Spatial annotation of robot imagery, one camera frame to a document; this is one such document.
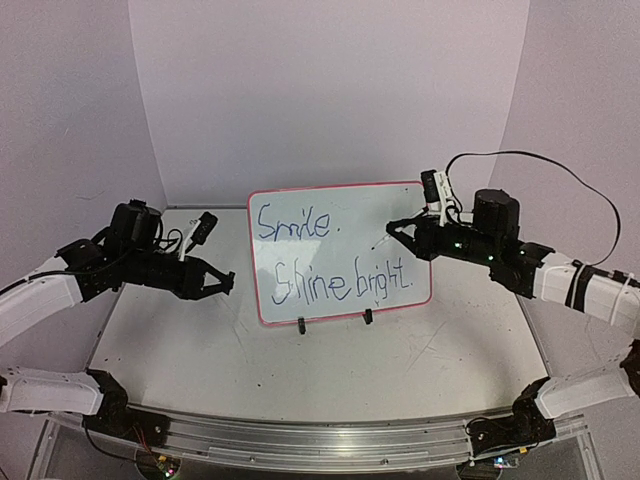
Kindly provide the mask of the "pink framed whiteboard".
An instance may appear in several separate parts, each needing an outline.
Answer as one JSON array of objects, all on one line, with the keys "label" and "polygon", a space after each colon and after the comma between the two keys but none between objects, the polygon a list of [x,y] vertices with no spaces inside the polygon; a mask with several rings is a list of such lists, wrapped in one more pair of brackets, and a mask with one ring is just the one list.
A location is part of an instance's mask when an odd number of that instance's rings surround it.
[{"label": "pink framed whiteboard", "polygon": [[428,263],[386,232],[421,212],[417,181],[264,190],[247,202],[258,317],[266,326],[422,306]]}]

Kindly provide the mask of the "black marker cap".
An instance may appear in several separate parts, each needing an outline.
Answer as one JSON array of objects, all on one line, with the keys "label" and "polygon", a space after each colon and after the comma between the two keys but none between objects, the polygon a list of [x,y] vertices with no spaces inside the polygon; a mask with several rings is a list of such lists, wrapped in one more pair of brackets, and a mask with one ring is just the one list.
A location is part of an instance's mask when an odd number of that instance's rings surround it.
[{"label": "black marker cap", "polygon": [[235,272],[230,271],[227,274],[227,287],[226,287],[226,295],[229,295],[232,289],[234,288],[235,282]]}]

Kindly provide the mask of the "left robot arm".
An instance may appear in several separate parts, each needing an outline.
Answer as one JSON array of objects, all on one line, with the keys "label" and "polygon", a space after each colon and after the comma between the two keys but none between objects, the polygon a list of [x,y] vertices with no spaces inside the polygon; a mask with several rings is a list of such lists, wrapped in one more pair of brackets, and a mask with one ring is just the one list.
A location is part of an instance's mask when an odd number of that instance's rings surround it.
[{"label": "left robot arm", "polygon": [[[234,273],[223,273],[191,254],[217,223],[217,217],[206,212],[189,233],[171,239],[158,210],[141,200],[119,204],[110,224],[92,238],[59,249],[39,268],[2,288],[1,342],[7,344],[58,312],[125,284],[168,291],[181,300],[229,294]],[[126,392],[104,371],[1,371],[2,412],[95,416],[111,435],[123,437],[135,426],[127,403]]]}]

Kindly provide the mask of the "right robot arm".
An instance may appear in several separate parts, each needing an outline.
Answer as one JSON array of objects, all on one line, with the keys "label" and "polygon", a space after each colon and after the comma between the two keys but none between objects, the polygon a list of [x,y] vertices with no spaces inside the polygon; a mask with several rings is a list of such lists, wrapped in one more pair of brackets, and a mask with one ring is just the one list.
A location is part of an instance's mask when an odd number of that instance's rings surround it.
[{"label": "right robot arm", "polygon": [[492,281],[528,299],[563,305],[614,327],[632,342],[625,354],[591,371],[543,381],[534,394],[540,414],[563,414],[639,393],[639,282],[555,249],[519,240],[519,203],[502,190],[482,189],[467,225],[422,213],[391,221],[387,233],[416,258],[447,257],[481,265]]}]

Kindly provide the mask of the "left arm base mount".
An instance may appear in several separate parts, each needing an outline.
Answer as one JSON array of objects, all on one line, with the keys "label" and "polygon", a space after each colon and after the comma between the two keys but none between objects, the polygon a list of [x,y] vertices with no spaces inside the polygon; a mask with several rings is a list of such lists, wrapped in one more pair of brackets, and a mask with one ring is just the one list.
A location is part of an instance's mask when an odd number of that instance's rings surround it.
[{"label": "left arm base mount", "polygon": [[130,407],[126,390],[110,373],[95,369],[86,373],[97,382],[103,397],[95,414],[83,416],[83,427],[148,447],[165,445],[170,426],[168,416]]}]

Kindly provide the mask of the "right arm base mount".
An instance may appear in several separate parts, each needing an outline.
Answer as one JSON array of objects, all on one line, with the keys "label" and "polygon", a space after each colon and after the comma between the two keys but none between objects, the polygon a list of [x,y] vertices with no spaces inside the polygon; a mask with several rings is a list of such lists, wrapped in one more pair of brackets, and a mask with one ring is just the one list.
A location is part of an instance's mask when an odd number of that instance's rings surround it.
[{"label": "right arm base mount", "polygon": [[466,424],[465,433],[470,438],[475,458],[501,450],[538,445],[555,438],[554,421],[545,418],[535,403],[541,387],[549,380],[549,377],[544,377],[529,384],[513,402],[509,415],[476,417]]}]

